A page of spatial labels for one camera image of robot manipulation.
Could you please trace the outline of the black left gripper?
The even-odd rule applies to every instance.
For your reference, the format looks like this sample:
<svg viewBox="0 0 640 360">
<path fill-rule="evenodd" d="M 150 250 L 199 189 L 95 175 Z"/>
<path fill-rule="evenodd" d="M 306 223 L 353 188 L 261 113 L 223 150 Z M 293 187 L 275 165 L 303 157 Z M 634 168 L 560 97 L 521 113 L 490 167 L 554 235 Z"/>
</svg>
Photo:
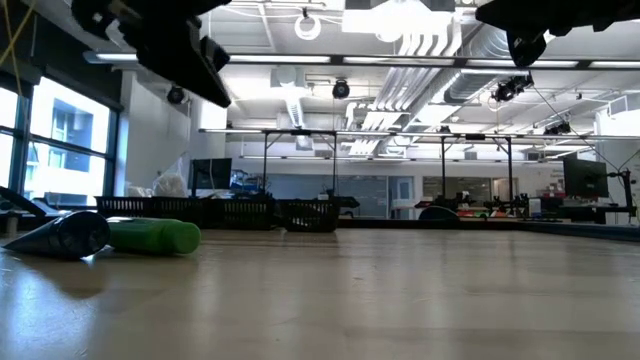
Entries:
<svg viewBox="0 0 640 360">
<path fill-rule="evenodd" d="M 230 96 L 219 75 L 229 54 L 213 39 L 200 39 L 200 16 L 230 0 L 73 0 L 71 13 L 87 33 L 105 41 L 117 22 L 138 62 L 174 85 L 227 108 Z"/>
</svg>

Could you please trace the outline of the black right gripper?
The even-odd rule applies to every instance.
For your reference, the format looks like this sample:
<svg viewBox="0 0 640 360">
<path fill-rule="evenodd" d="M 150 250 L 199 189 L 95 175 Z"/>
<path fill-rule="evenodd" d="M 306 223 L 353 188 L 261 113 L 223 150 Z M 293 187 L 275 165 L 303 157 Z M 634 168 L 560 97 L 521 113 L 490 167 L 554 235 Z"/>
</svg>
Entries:
<svg viewBox="0 0 640 360">
<path fill-rule="evenodd" d="M 550 0 L 539 1 L 530 12 L 532 23 L 554 36 L 565 36 L 573 28 L 591 26 L 602 32 L 616 22 L 639 18 L 639 0 Z M 475 18 L 505 30 L 529 30 L 527 2 L 492 0 L 475 11 Z"/>
</svg>

